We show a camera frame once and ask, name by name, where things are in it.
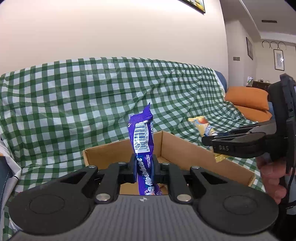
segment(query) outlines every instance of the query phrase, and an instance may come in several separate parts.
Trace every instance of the black circular pad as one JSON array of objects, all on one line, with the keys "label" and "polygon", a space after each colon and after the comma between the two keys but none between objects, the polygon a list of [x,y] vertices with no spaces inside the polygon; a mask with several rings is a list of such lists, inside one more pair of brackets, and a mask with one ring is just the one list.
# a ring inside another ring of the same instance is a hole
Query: black circular pad
[{"label": "black circular pad", "polygon": [[208,225],[232,235],[260,233],[278,216],[278,206],[270,196],[236,182],[207,187],[197,211]]},{"label": "black circular pad", "polygon": [[41,195],[30,203],[30,209],[37,214],[51,214],[60,211],[65,206],[63,198],[56,195]]},{"label": "black circular pad", "polygon": [[69,231],[81,224],[89,211],[89,200],[69,183],[32,188],[18,194],[9,207],[13,222],[24,232],[36,235]]},{"label": "black circular pad", "polygon": [[224,200],[224,208],[237,215],[247,215],[256,211],[257,203],[252,198],[247,196],[230,196]]}]

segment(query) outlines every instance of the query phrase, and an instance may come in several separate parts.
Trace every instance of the gray surface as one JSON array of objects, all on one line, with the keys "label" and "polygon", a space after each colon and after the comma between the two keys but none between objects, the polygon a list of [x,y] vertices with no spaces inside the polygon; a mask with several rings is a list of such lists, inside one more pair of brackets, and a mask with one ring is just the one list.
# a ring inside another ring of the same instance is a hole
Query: gray surface
[{"label": "gray surface", "polygon": [[55,236],[31,236],[18,232],[11,241],[275,241],[264,232],[238,237],[205,225],[189,205],[163,196],[120,195],[116,202],[97,205],[88,220],[76,229]]}]

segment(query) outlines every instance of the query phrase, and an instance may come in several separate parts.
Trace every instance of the picture frame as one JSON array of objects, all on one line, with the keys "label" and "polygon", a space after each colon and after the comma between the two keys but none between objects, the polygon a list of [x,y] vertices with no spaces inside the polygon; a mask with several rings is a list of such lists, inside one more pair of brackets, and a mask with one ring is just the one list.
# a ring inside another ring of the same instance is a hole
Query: picture frame
[{"label": "picture frame", "polygon": [[180,0],[180,1],[195,8],[196,10],[200,11],[201,13],[205,13],[204,0]]},{"label": "picture frame", "polygon": [[285,71],[284,52],[280,49],[274,49],[274,68]]},{"label": "picture frame", "polygon": [[248,56],[253,60],[254,55],[253,55],[253,45],[251,41],[246,37],[247,40],[247,49],[248,49]]}]

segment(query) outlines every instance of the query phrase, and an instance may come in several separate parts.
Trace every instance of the ceiling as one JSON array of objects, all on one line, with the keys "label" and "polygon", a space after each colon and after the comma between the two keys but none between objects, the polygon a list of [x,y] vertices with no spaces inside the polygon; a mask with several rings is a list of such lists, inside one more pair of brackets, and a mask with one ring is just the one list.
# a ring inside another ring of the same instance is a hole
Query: ceiling
[{"label": "ceiling", "polygon": [[[296,11],[292,8],[295,7],[295,0],[221,0],[221,7],[225,21],[240,20],[245,28],[257,32],[260,39],[296,43]],[[276,20],[277,23],[263,23],[262,20]],[[257,40],[258,35],[249,34]]]}]

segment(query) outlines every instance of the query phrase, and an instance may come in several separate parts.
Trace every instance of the yellow snack wrapper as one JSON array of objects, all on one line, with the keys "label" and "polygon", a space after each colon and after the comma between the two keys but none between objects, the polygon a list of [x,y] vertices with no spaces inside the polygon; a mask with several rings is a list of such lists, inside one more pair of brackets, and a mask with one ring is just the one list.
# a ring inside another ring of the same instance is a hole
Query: yellow snack wrapper
[{"label": "yellow snack wrapper", "polygon": [[[188,121],[194,123],[194,125],[197,127],[198,131],[200,132],[200,135],[203,136],[216,136],[218,133],[214,130],[214,128],[209,124],[207,119],[204,116],[197,116],[194,118],[188,118]],[[214,157],[216,162],[220,162],[226,158],[229,158],[230,156],[214,153]]]},{"label": "yellow snack wrapper", "polygon": [[207,119],[204,116],[197,116],[194,118],[188,118],[188,121],[194,123],[194,125],[198,128],[200,135],[209,137],[216,136],[218,133],[214,130],[214,128],[209,124]]}]

